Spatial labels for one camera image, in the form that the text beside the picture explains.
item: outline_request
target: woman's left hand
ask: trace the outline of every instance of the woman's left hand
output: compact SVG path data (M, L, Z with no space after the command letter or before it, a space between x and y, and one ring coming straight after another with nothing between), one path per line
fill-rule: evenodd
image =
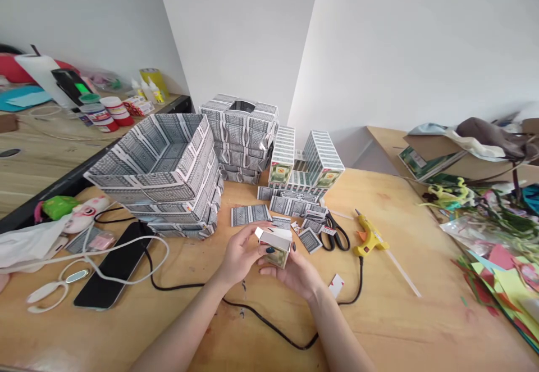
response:
M267 254L269 246L259 246L253 250L247 250L249 238L257 227L270 227L270 221L250 223L242 230L234 234L226 246L225 257L217 269L215 276L230 289L236 283L242 281L251 266L263 255Z

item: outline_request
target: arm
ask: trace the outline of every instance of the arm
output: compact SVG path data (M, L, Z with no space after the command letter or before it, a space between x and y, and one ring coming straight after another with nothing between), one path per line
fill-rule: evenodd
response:
M258 265L265 263L264 259L258 260ZM374 364L354 336L335 298L316 268L296 252L295 243L284 270L269 266L261 268L259 272L274 276L307 301L332 372L375 371Z
M243 280L256 260L266 254L264 246L252 251L246 249L258 226L271 226L271 223L251 223L230 238L223 262L215 274L180 316L146 348L131 372L187 370L225 293Z

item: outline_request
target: woman's right hand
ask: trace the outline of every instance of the woman's right hand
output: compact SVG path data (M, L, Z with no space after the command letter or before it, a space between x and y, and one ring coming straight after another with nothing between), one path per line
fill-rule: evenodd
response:
M322 281L322 278L320 278L314 265L298 253L295 248L295 243L293 243L293 249L290 250L285 269L280 269L272 265L260 268L258 273L277 278L307 302L310 302L316 291L327 289L327 286ZM260 258L257 264L265 265L268 262L264 258Z

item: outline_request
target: green toy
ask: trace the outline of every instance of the green toy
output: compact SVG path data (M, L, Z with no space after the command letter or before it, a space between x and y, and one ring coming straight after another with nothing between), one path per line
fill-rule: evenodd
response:
M80 202L74 197L57 195L43 202L42 210L52 220L59 220L62 216L70 214L77 205L80 205Z

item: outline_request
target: hand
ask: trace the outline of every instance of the hand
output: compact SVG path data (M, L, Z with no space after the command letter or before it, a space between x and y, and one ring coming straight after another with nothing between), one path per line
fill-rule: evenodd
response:
M266 254L268 246L259 246L248 251L247 245L257 227L269 226L271 226L269 221L250 223L230 238L223 262L215 272L216 276L226 284L227 289L242 281L257 259Z
M258 260L258 265L267 263L263 258ZM296 252L295 243L293 243L292 250L288 254L285 269L269 266L260 268L258 272L262 275L271 275L277 278L307 302L311 301L317 290L327 289L314 265Z

